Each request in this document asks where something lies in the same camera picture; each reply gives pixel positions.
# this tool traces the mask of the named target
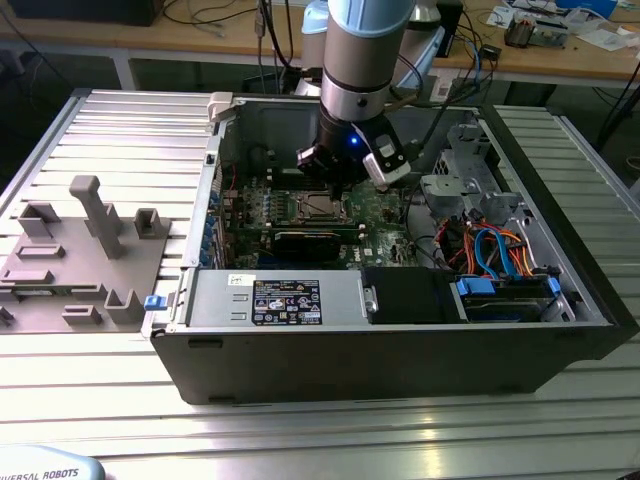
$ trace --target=green circuit board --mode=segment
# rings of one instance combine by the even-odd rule
[[[398,190],[378,192],[370,182],[357,185],[332,202],[326,191],[274,190],[252,180],[239,189],[234,236],[233,268],[287,268],[273,258],[277,232],[325,232],[341,240],[338,258],[325,269],[366,266],[417,266],[415,247],[401,222]]]

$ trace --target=power supply label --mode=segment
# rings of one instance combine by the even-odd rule
[[[322,325],[318,280],[256,280],[253,282],[255,325]]]

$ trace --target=slotted metal surface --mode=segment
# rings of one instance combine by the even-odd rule
[[[0,255],[10,252],[20,233],[15,216],[27,198],[51,200],[61,215],[82,216],[64,194],[66,182],[75,173],[96,173],[104,188],[112,189],[109,197],[122,215],[150,205],[172,217],[156,290],[175,288],[193,181],[204,154],[202,146],[176,147],[175,132],[206,138],[206,99],[94,92],[78,105],[53,153],[0,218]],[[96,104],[106,104],[111,113],[85,113]],[[192,117],[194,104],[202,108]],[[149,106],[179,112],[182,105],[189,115],[157,113],[140,120],[150,114]],[[138,121],[129,124],[126,119],[133,117]],[[75,134],[91,136],[91,147],[58,147]],[[102,136],[119,137],[121,146],[101,145]],[[142,136],[160,143],[169,138],[173,145],[167,148],[182,153],[157,157],[162,146],[141,145]],[[96,145],[105,147],[100,155]],[[138,150],[130,155],[119,148]],[[140,189],[144,195],[136,193]],[[160,194],[150,200],[153,189]],[[567,208],[578,219],[591,213]],[[615,211],[616,225],[633,234],[634,227],[625,223],[628,212]],[[609,218],[606,212],[603,218]],[[599,227],[598,221],[585,221],[580,228],[589,238],[606,235]],[[603,265],[612,278],[635,275],[633,265],[609,260]],[[636,338],[602,361],[575,364],[534,395],[204,407],[180,399],[139,335],[0,336],[0,443],[39,443],[93,455],[118,480],[613,479],[640,469],[639,347]]]
[[[574,127],[547,111],[496,107],[631,313],[640,319],[640,206]],[[512,125],[527,122],[526,130]],[[499,165],[513,191],[510,170]]]

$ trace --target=white sticker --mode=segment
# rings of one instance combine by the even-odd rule
[[[229,275],[229,286],[231,287],[252,287],[256,280],[255,275],[245,273],[232,273]]]

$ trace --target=motherboard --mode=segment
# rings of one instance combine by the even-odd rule
[[[402,222],[402,192],[370,182],[339,201],[301,182],[247,179],[224,195],[229,268],[360,269],[416,266]]]

